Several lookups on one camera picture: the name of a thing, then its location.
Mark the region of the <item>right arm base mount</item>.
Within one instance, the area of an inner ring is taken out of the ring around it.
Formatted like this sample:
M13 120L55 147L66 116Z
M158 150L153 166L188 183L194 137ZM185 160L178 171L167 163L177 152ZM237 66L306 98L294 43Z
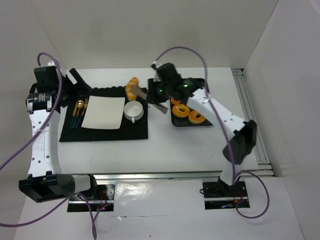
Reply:
M205 210L222 210L249 208L250 202L248 198L247 187L244 181L238 181L234 187L225 191L218 181L203 182L199 192L204 198Z

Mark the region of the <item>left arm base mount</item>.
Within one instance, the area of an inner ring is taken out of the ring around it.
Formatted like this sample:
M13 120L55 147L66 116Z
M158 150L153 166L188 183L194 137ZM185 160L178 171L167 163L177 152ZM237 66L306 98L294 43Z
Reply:
M116 182L111 181L105 184L98 184L96 186L96 192L85 195L88 200L90 208L88 208L86 201L82 197L74 196L68 202L68 213L85 213L89 212L89 209L93 213L100 212L113 212L114 211L114 199L115 199Z

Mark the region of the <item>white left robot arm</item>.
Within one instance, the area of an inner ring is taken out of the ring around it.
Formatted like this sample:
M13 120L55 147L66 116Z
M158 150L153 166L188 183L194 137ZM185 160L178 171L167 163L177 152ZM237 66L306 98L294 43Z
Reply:
M26 179L18 183L19 190L36 203L71 198L78 193L87 198L97 192L97 181L91 174L72 175L62 172L58 157L58 126L61 108L87 94L92 88L75 68L69 70L76 80L62 77L61 95L58 95L57 69L40 66L34 69L36 83L25 101L32 127L31 162Z

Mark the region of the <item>twisted croissant bread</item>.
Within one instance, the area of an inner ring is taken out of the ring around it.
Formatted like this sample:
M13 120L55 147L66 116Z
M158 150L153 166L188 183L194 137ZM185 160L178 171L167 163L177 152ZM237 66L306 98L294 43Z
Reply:
M137 98L137 95L135 94L134 90L135 87L139 86L139 79L137 77L133 77L125 86L125 93L127 96L127 99L129 101L135 101Z

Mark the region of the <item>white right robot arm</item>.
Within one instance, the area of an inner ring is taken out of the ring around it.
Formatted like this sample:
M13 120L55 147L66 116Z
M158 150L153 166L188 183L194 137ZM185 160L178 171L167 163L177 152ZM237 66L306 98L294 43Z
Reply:
M226 146L222 150L226 163L218 179L229 191L239 181L242 163L256 145L257 123L235 115L215 100L209 91L206 78L183 78L172 63L152 64L154 78L148 80L147 91L138 80L131 79L125 86L129 100L139 97L163 114L168 112L164 102L173 98L204 116L211 124L220 127Z

